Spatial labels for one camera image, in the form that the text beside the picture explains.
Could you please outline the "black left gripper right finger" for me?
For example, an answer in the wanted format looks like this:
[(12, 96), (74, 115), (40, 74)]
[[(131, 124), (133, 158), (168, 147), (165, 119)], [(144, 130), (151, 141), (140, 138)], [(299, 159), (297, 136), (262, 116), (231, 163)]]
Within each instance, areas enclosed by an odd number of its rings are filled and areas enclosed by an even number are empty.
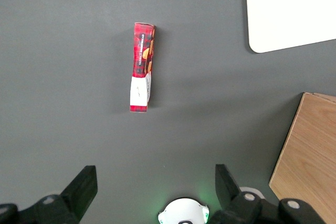
[(215, 189), (221, 209), (208, 223), (325, 223), (307, 202), (282, 199), (273, 205), (252, 191), (242, 191), (227, 166), (215, 166)]

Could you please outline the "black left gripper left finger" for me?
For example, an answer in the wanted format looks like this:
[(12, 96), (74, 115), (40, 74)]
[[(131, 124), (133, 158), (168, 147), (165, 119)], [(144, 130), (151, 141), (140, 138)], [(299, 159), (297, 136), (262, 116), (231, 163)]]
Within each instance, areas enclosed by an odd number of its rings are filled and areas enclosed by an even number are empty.
[(45, 196), (24, 210), (1, 204), (1, 223), (79, 223), (97, 192), (96, 167), (85, 166), (60, 194)]

